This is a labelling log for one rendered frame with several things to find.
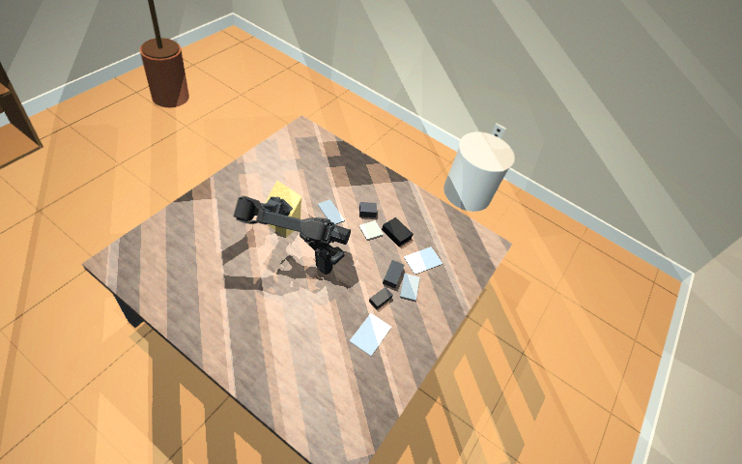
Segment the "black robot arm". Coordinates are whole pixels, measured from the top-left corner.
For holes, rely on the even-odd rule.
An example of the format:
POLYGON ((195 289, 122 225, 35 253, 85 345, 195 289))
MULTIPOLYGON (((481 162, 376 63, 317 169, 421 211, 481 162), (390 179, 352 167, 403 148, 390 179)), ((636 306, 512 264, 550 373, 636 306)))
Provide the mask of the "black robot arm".
POLYGON ((233 217, 236 220, 254 224, 270 224, 294 231, 301 232, 306 238, 314 242, 326 243, 329 240, 346 245, 351 235, 351 229, 347 229, 331 222, 330 219, 312 217, 299 219, 288 217, 293 207, 283 198, 270 196, 267 203, 243 196, 238 197, 233 217), (256 220, 253 218, 257 216, 256 220))

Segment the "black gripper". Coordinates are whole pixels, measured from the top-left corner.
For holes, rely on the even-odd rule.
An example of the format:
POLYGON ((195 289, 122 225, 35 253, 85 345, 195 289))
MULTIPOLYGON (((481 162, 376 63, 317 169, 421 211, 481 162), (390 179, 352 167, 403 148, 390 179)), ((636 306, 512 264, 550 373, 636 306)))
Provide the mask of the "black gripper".
POLYGON ((330 262, 332 265, 335 265, 338 261, 340 261, 344 255, 345 252, 340 247, 332 247, 330 245, 331 240, 329 240, 328 244, 326 243, 320 243, 320 242, 314 242, 306 238, 301 232, 300 237, 315 251, 317 248, 319 250, 325 249, 328 251, 328 255, 325 257, 325 259, 330 262))

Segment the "dark grey controller unit with green rocker switches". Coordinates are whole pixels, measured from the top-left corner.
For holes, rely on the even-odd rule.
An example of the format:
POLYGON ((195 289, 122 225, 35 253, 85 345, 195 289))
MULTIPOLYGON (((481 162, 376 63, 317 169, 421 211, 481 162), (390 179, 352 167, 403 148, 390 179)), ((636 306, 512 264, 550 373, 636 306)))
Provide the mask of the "dark grey controller unit with green rocker switches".
POLYGON ((328 251, 325 249, 315 250, 316 267, 325 275, 332 271, 332 264, 325 259, 327 255, 328 251))

